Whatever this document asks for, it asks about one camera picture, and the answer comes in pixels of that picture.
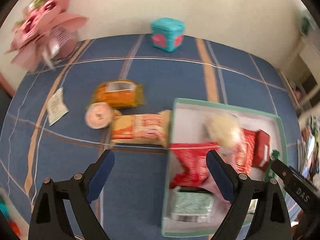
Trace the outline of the red flower snack packet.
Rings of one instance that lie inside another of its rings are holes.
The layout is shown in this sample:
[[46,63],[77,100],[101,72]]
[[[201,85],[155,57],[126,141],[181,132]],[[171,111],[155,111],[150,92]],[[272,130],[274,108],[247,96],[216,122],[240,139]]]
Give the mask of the red flower snack packet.
[[209,176],[207,153],[219,147],[217,142],[170,144],[169,148],[180,162],[183,172],[174,176],[169,187],[200,187]]

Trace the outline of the white mochi clear packet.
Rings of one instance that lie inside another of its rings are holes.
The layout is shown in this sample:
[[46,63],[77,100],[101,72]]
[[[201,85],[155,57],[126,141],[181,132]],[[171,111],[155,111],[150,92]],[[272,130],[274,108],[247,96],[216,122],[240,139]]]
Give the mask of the white mochi clear packet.
[[205,118],[205,127],[210,139],[223,148],[235,148],[240,142],[239,119],[229,113],[216,112]]

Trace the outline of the white snack packet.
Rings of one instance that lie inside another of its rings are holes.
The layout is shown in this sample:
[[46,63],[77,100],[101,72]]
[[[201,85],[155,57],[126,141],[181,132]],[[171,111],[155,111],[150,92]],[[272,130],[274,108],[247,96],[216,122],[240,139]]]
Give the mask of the white snack packet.
[[59,88],[47,103],[49,126],[55,124],[68,112],[69,109],[63,101],[63,88]]

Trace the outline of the white shelf unit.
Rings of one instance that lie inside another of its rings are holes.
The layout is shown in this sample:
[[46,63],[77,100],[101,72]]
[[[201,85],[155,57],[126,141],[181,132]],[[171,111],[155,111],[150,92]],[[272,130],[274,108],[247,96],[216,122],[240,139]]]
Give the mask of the white shelf unit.
[[312,109],[318,103],[319,49],[310,38],[300,35],[279,67],[279,74],[297,114]]

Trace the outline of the large red snack packet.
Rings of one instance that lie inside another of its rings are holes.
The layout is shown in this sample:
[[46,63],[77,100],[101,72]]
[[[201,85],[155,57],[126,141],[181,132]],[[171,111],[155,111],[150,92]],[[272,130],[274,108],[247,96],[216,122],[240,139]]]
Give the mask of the large red snack packet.
[[241,128],[240,142],[235,148],[233,160],[238,173],[250,174],[255,148],[256,131]]

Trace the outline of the blue plaid tablecloth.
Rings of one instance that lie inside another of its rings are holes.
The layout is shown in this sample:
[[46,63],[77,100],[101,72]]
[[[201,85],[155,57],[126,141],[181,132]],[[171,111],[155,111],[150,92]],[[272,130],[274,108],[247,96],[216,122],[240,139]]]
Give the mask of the blue plaid tablecloth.
[[[44,178],[67,180],[95,162],[107,145],[105,130],[84,120],[95,88],[125,77],[143,86],[144,104],[125,114],[172,109],[176,98],[207,100],[215,74],[219,101],[278,115],[283,123],[290,166],[298,164],[300,138],[295,109],[274,67],[245,51],[219,43],[184,38],[172,53],[153,47],[150,35],[99,38],[80,46],[80,55],[22,79],[1,135],[1,186],[20,216],[29,222]],[[49,126],[47,103],[63,88],[69,112]],[[115,166],[100,198],[92,204],[111,239],[162,239],[162,206],[168,155],[158,146],[115,150]]]

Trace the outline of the beige orange bread packet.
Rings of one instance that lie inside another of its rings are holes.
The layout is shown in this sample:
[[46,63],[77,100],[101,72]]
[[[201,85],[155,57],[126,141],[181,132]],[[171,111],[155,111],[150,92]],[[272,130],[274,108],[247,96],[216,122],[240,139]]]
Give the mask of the beige orange bread packet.
[[171,110],[158,113],[123,115],[114,111],[110,146],[116,144],[150,144],[168,146]]

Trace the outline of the purple cake snack packet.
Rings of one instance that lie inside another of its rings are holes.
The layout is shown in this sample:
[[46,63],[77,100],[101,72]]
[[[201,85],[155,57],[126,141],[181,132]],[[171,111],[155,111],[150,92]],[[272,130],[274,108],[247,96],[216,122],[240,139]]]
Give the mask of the purple cake snack packet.
[[221,191],[219,190],[215,180],[211,175],[209,175],[204,182],[200,185],[200,189],[204,191],[208,191],[213,195],[213,207],[211,214],[223,214],[225,215],[229,208],[231,207],[231,203],[222,196]]

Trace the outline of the light green barcode packet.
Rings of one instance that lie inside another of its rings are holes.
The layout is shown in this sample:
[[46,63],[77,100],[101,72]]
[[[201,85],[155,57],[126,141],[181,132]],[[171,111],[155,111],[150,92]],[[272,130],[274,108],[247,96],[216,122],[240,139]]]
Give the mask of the light green barcode packet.
[[174,221],[209,223],[214,195],[202,188],[181,187],[173,189],[169,200],[168,217]]

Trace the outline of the pink paper flower bouquet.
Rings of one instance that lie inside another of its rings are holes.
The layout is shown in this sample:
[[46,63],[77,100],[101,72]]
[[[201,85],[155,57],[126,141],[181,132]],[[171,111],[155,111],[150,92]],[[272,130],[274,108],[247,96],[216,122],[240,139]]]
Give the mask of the pink paper flower bouquet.
[[40,62],[53,69],[56,61],[71,55],[78,42],[76,32],[87,18],[69,13],[69,1],[33,0],[24,8],[24,18],[14,25],[6,51],[17,53],[12,64],[34,72]]

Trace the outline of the round jelly cup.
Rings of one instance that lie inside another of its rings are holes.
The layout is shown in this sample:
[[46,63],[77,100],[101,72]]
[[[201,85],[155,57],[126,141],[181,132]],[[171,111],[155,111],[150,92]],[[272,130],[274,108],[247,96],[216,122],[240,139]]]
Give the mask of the round jelly cup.
[[92,129],[107,127],[113,119],[113,109],[105,102],[91,104],[85,114],[85,122]]

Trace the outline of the teal rimmed white tray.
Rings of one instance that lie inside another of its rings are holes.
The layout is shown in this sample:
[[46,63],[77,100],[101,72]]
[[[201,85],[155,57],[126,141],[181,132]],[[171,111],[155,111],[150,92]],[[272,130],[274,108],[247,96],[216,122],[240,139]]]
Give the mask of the teal rimmed white tray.
[[[270,136],[268,146],[262,150],[262,159],[253,164],[249,155],[246,131],[266,132]],[[274,114],[249,108],[225,105],[216,102],[176,98],[171,119],[171,144],[204,144],[218,142],[218,153],[231,164],[236,172],[246,173],[251,179],[263,181],[267,172],[262,165],[267,163],[272,150],[280,153],[279,159],[287,164],[286,139],[280,117]],[[173,212],[175,192],[169,184],[174,177],[182,174],[184,168],[178,157],[169,152],[165,194],[162,213],[162,235],[164,237],[201,237],[214,234],[224,219],[230,203],[223,199],[212,177],[209,177],[203,189],[213,194],[213,204],[208,215],[200,220],[195,217],[183,219]]]

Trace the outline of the teal toy box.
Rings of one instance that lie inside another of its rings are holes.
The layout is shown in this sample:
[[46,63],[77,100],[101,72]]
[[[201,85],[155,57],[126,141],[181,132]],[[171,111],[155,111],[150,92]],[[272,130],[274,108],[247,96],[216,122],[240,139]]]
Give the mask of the teal toy box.
[[184,38],[185,23],[174,18],[158,18],[150,23],[153,46],[173,52],[181,46]]

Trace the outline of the rice cracker green packet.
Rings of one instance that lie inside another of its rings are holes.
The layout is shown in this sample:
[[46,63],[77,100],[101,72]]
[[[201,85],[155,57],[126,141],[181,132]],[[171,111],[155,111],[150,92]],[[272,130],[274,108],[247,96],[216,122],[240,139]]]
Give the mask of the rice cracker green packet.
[[277,150],[272,150],[272,153],[270,155],[269,162],[267,165],[267,169],[265,171],[264,181],[269,181],[271,178],[276,177],[276,174],[272,171],[271,166],[275,160],[279,159],[279,157],[280,157],[280,153]]

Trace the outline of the small dark red packet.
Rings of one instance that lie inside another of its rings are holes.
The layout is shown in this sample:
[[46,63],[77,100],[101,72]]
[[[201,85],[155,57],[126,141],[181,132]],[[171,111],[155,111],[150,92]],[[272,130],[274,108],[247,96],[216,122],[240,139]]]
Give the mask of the small dark red packet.
[[266,171],[270,159],[270,136],[263,130],[256,133],[252,167]]

